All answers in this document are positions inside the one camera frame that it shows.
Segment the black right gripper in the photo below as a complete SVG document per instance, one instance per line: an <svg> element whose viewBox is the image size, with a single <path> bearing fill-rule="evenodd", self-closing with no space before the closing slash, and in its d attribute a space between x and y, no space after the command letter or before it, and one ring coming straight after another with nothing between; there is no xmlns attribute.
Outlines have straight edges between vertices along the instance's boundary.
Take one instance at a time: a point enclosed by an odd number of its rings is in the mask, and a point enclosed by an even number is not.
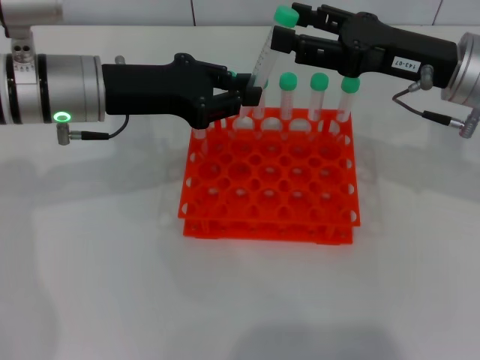
<svg viewBox="0 0 480 360"><path fill-rule="evenodd" d="M436 71L435 83L447 83L458 64L456 43L391 27L371 13L354 15L326 4L314 9L298 2L291 8L299 15L297 26L339 32L338 41L275 25L271 49L295 53L297 64L338 70L346 77L376 72L415 81L420 78L419 68L430 65Z"/></svg>

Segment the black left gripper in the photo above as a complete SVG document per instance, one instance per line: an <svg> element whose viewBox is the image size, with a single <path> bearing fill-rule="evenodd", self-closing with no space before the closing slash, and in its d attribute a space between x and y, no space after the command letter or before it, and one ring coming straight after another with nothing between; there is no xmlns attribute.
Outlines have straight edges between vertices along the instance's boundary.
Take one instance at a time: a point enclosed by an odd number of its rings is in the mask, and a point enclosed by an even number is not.
<svg viewBox="0 0 480 360"><path fill-rule="evenodd" d="M237 116L255 107L261 87L249 87L251 73L233 73L226 66L178 53L169 64L103 64L105 111L108 115L173 115L192 128ZM244 89L213 96L213 89Z"/></svg>

